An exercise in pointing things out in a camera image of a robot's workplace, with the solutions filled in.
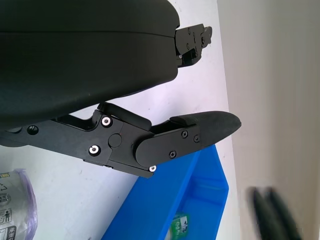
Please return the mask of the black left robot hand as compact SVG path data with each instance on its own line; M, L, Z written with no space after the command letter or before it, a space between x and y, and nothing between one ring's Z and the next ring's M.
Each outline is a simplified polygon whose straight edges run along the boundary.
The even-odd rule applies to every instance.
M139 177L236 132L225 111L153 125L111 103L195 65L212 28L167 0L3 0L0 144L33 146Z

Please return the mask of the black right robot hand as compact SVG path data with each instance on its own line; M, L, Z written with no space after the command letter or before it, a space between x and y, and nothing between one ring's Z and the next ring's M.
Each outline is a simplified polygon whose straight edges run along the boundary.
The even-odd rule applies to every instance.
M248 190L258 235L261 240L301 240L299 231L288 205L273 187L261 193L257 187Z

